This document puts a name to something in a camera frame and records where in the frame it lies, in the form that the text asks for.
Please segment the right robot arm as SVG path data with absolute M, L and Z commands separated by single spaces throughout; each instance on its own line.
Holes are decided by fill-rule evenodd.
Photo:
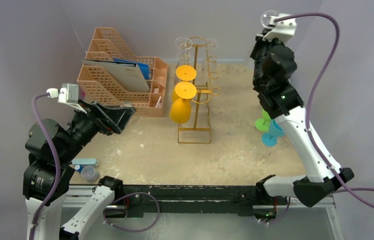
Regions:
M 263 110 L 293 144 L 305 175 L 269 175 L 257 182 L 255 196 L 263 204 L 275 197 L 292 197 L 307 207 L 313 207 L 341 187 L 336 175 L 344 182 L 355 175 L 349 167 L 341 167 L 333 158 L 325 163 L 312 145 L 309 133 L 314 128 L 306 123 L 304 101 L 289 81 L 297 64 L 294 52 L 285 45 L 285 36 L 284 33 L 272 36 L 269 28 L 256 35 L 250 54 L 254 61 L 252 84 Z

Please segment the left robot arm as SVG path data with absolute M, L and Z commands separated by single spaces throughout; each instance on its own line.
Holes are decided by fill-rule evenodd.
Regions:
M 25 148 L 29 166 L 23 174 L 22 194 L 28 210 L 28 240 L 79 240 L 80 230 L 58 225 L 62 204 L 75 173 L 73 159 L 97 135 L 121 134 L 136 112 L 132 106 L 103 106 L 78 101 L 64 129 L 55 120 L 40 117 L 37 100 L 31 108 L 37 122 L 30 128 Z

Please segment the yellow plastic goblet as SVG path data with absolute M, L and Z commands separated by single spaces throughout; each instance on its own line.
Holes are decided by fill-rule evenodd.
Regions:
M 170 119 L 177 124 L 185 124 L 191 116 L 191 100 L 196 96 L 197 88 L 188 81 L 179 82 L 173 91 Z
M 196 78 L 197 72 L 190 65 L 180 65 L 175 70 L 175 84 L 172 93 L 172 101 L 175 102 L 178 99 L 192 99 L 197 89 L 192 81 Z

